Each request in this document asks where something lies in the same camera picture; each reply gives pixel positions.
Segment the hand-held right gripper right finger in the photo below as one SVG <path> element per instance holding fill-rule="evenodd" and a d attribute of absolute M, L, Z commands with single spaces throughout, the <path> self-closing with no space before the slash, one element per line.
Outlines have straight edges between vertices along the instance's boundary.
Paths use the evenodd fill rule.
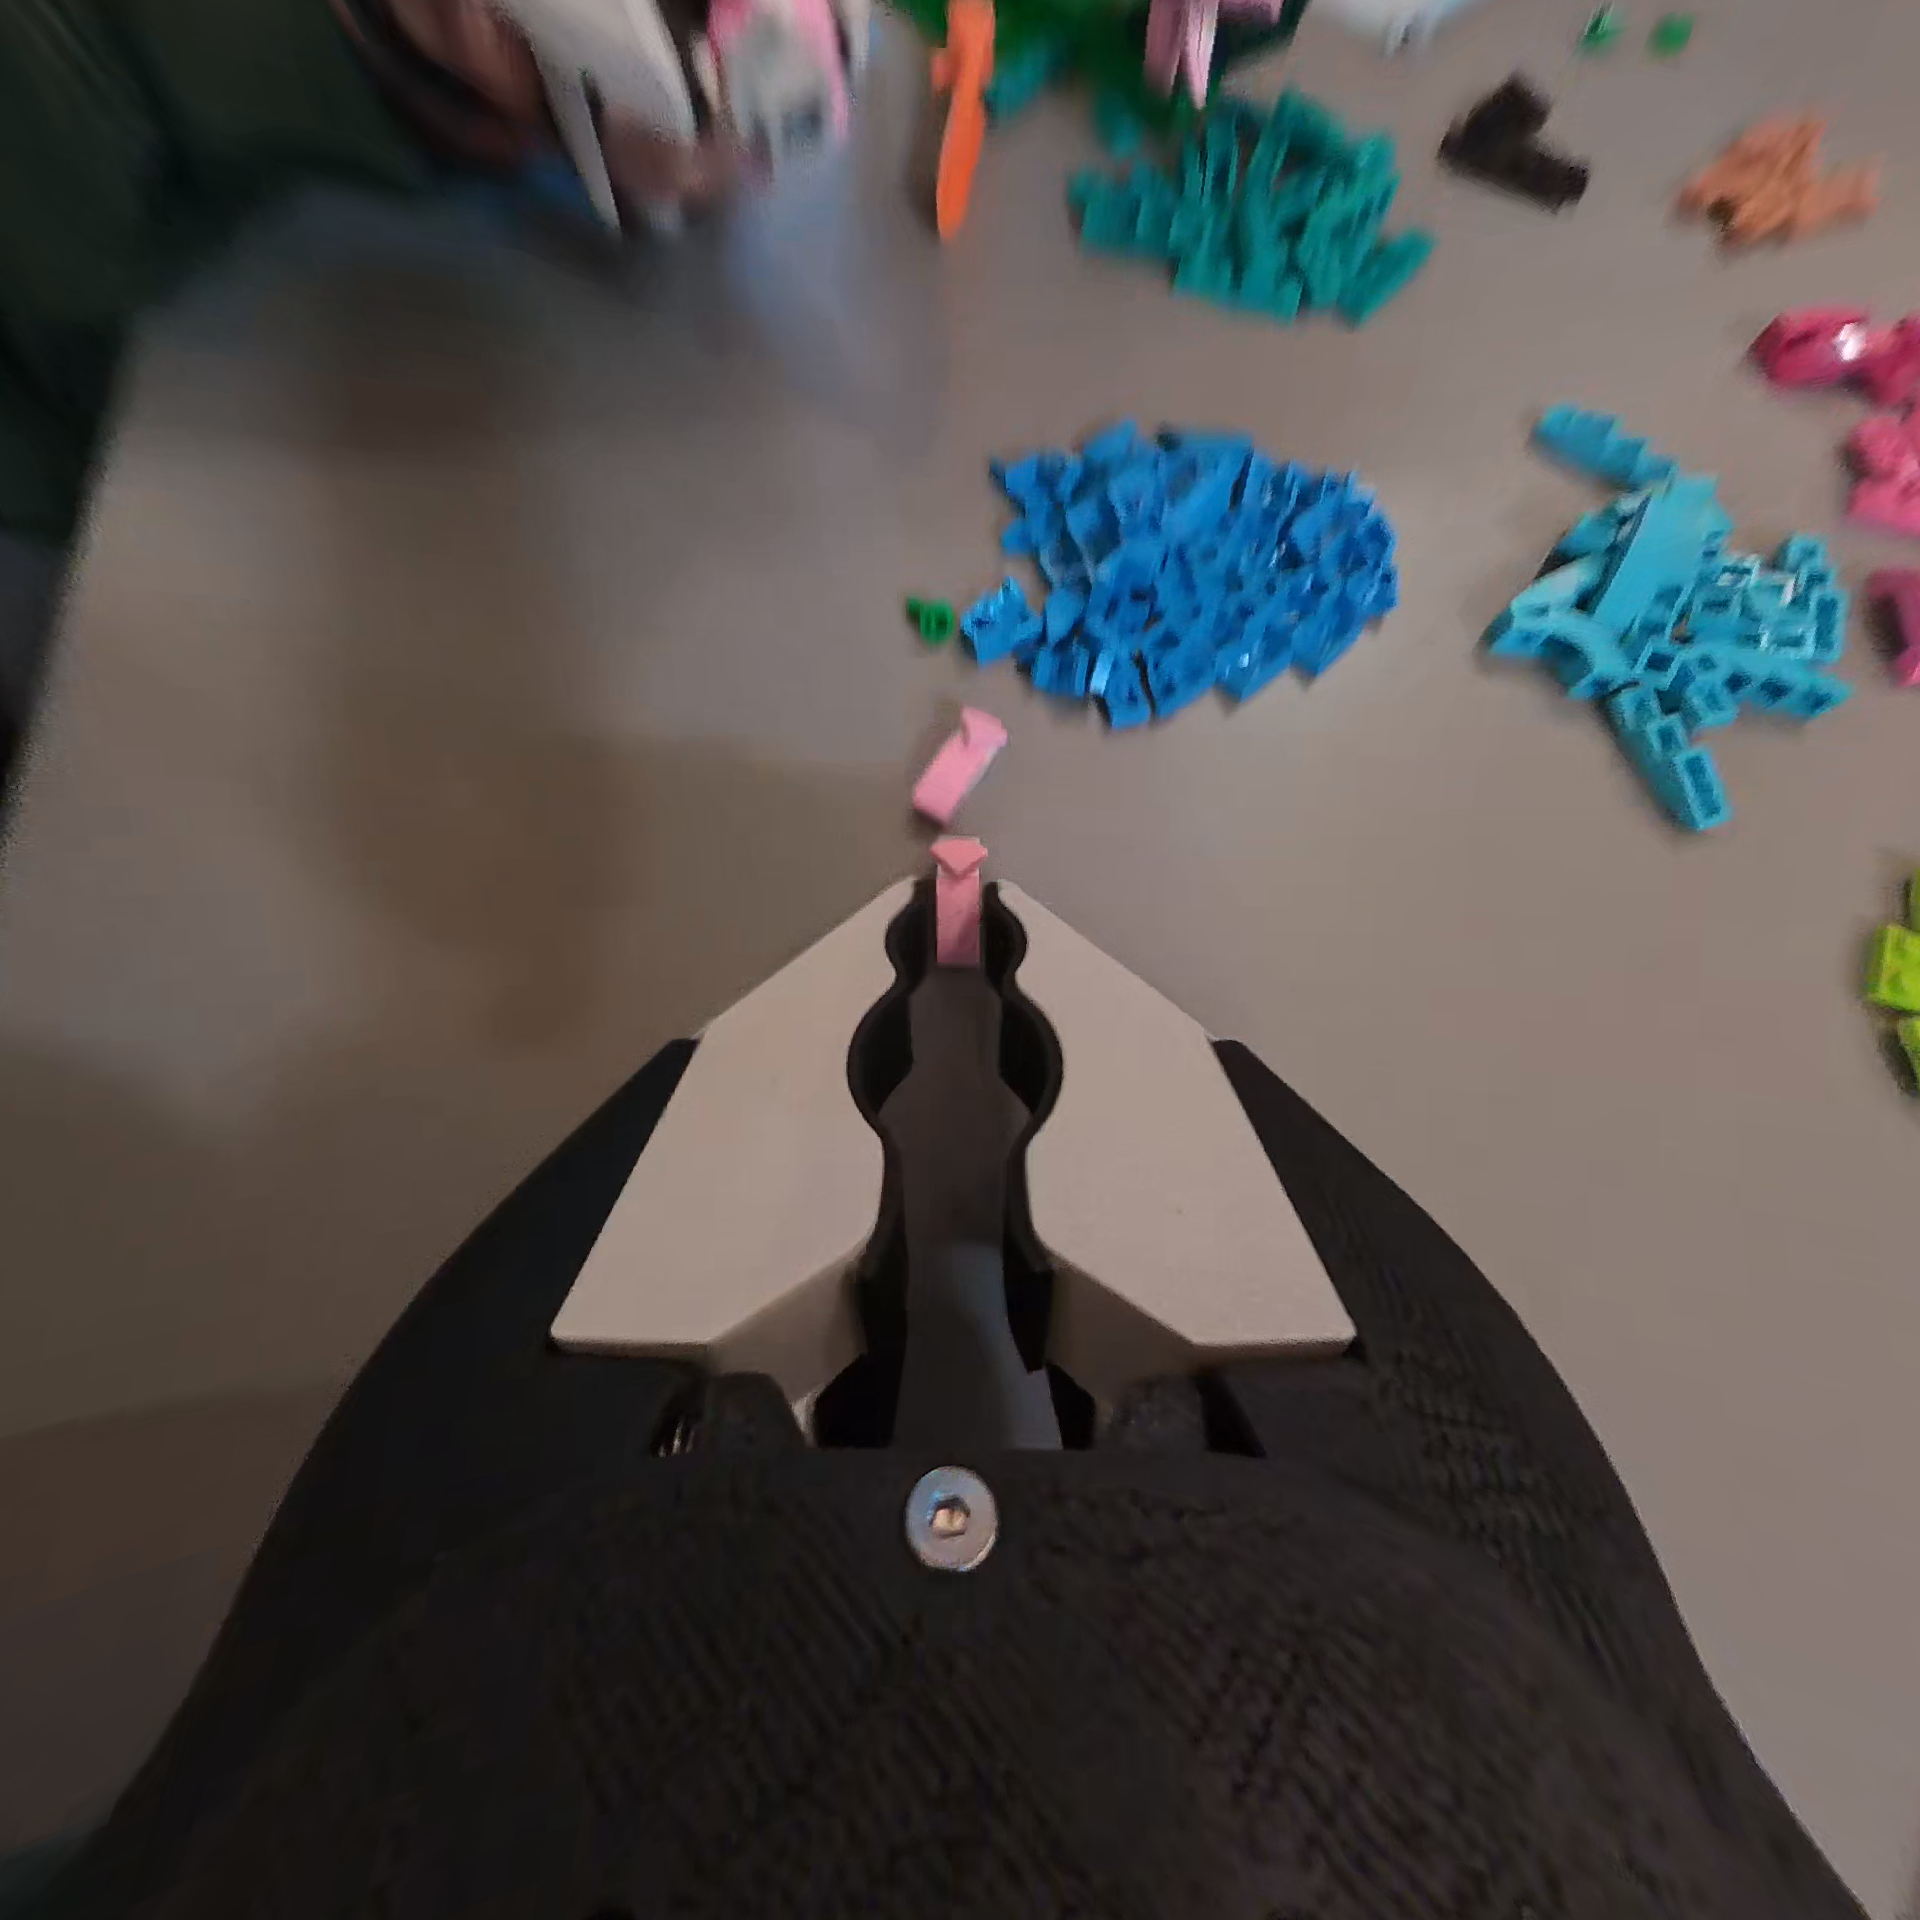
<path fill-rule="evenodd" d="M 1355 1335 L 1211 1035 L 1021 887 L 1010 989 L 1060 1049 L 1023 1153 L 1048 1356 L 1086 1390 L 1335 1356 Z"/>

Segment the lime green lego pieces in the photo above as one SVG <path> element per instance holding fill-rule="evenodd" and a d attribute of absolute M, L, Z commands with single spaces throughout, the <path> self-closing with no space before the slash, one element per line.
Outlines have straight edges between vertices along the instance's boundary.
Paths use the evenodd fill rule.
<path fill-rule="evenodd" d="M 1880 1040 L 1898 1085 L 1917 1098 L 1917 872 L 1904 892 L 1898 918 L 1868 936 L 1862 1001 L 1880 1024 Z"/>

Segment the pile of light blue lego pieces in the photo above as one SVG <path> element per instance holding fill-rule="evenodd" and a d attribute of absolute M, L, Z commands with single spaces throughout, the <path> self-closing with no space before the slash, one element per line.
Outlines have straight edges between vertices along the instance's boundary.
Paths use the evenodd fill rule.
<path fill-rule="evenodd" d="M 1727 825 L 1712 737 L 1743 714 L 1802 726 L 1851 695 L 1849 597 L 1827 545 L 1791 533 L 1766 557 L 1736 550 L 1716 478 L 1613 416 L 1554 405 L 1528 438 L 1609 494 L 1490 622 L 1484 653 L 1595 708 L 1672 828 Z"/>

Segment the pile of magenta lego pieces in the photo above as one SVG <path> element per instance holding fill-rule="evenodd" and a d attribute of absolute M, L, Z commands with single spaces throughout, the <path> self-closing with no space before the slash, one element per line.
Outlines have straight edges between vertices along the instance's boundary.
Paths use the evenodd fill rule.
<path fill-rule="evenodd" d="M 1917 539 L 1917 317 L 1874 323 L 1862 310 L 1771 317 L 1747 361 L 1776 392 L 1844 392 L 1863 405 L 1844 451 L 1848 521 Z"/>

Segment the small pink lego piece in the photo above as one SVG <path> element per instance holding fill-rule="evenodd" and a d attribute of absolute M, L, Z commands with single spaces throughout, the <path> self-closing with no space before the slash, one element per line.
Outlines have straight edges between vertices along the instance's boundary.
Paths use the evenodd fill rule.
<path fill-rule="evenodd" d="M 979 970 L 987 849 L 975 838 L 949 834 L 930 846 L 930 862 L 933 964 Z"/>

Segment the pile of teal lego pieces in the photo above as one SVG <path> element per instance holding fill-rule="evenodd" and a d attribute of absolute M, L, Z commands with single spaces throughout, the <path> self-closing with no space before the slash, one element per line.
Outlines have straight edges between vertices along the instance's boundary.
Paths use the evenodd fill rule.
<path fill-rule="evenodd" d="M 1217 100 L 1157 146 L 1073 173 L 1067 217 L 1085 251 L 1149 268 L 1186 300 L 1364 326 L 1433 251 L 1428 229 L 1393 226 L 1399 187 L 1389 134 L 1285 90 Z"/>

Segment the pink lego brick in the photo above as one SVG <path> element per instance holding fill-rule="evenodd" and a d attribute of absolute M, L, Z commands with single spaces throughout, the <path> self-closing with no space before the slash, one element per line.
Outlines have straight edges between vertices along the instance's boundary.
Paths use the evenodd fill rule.
<path fill-rule="evenodd" d="M 975 788 L 996 766 L 1008 741 L 1005 726 L 983 708 L 961 708 L 949 737 L 936 748 L 909 793 L 911 811 L 950 830 Z"/>

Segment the orange lego piece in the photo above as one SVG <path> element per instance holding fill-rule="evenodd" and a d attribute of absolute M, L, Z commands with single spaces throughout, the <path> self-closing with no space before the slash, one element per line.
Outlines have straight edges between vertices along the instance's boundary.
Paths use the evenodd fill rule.
<path fill-rule="evenodd" d="M 996 79 L 996 5 L 949 3 L 940 43 L 928 55 L 931 95 L 944 104 L 931 169 L 931 226 L 943 245 L 963 229 L 987 137 Z"/>

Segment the pile of tan lego pieces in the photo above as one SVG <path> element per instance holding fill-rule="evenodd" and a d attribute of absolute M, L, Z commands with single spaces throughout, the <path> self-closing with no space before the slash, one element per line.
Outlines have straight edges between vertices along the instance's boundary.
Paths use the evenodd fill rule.
<path fill-rule="evenodd" d="M 1880 205 L 1880 172 L 1827 165 L 1825 132 L 1819 116 L 1754 124 L 1677 190 L 1672 212 L 1709 225 L 1722 249 L 1785 245 L 1859 223 Z"/>

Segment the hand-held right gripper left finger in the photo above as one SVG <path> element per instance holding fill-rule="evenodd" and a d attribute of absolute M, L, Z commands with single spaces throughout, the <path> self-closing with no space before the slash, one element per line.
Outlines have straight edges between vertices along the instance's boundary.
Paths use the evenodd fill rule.
<path fill-rule="evenodd" d="M 571 1354 L 849 1362 L 852 1272 L 882 1147 L 852 1098 L 858 1024 L 895 985 L 898 880 L 697 1035 L 551 1339 Z"/>

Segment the green lego plant model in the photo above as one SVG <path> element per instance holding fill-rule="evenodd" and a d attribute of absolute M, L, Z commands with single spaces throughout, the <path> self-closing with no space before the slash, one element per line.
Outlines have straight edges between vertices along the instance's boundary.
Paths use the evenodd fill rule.
<path fill-rule="evenodd" d="M 993 121 L 1078 82 L 1159 127 L 1178 112 L 1174 100 L 1205 108 L 1234 65 L 1288 46 L 1308 3 L 993 3 L 993 11 L 986 88 Z"/>

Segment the black lego pieces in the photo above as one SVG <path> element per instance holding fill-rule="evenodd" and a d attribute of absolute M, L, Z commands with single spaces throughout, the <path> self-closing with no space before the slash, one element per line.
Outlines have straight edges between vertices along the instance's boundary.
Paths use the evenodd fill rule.
<path fill-rule="evenodd" d="M 1591 167 L 1543 145 L 1550 118 L 1548 95 L 1515 73 L 1463 109 L 1435 156 L 1461 179 L 1558 214 L 1586 195 Z"/>

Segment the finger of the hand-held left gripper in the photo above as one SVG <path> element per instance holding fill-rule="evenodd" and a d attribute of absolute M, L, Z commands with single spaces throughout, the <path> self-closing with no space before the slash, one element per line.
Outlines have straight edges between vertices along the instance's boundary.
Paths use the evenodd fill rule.
<path fill-rule="evenodd" d="M 708 5 L 704 77 L 748 156 L 812 156 L 844 145 L 860 75 L 860 3 Z"/>
<path fill-rule="evenodd" d="M 516 29 L 541 77 L 547 109 L 600 223 L 620 230 L 602 124 L 677 150 L 700 142 L 681 47 L 654 3 L 519 3 Z"/>

